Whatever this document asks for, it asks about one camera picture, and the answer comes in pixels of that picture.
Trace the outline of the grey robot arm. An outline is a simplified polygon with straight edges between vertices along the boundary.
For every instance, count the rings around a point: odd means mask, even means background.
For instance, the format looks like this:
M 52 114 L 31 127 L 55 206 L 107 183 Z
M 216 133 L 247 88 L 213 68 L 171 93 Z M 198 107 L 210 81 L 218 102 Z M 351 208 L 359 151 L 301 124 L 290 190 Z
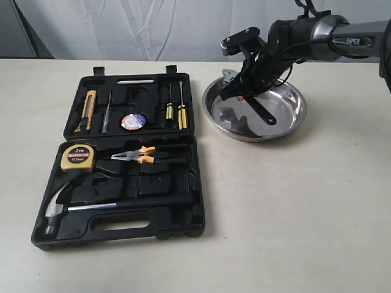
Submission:
M 390 84 L 390 22 L 351 24 L 340 15 L 277 20 L 268 40 L 257 27 L 248 27 L 221 41 L 225 56 L 243 53 L 241 71 L 221 89 L 223 99 L 255 96 L 276 85 L 294 63 L 379 59 L 379 75 Z

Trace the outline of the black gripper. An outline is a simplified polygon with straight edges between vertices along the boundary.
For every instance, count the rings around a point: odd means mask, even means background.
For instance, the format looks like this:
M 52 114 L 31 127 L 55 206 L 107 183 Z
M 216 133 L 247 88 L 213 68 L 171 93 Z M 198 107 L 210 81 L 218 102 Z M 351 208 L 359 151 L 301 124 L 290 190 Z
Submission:
M 242 50 L 245 61 L 238 77 L 232 82 L 223 80 L 219 83 L 219 95 L 223 101 L 236 98 L 252 103 L 256 101 L 254 95 L 266 92 L 292 67 L 291 57 L 286 54 L 278 57 L 279 52 L 270 51 L 267 45 L 255 52 Z

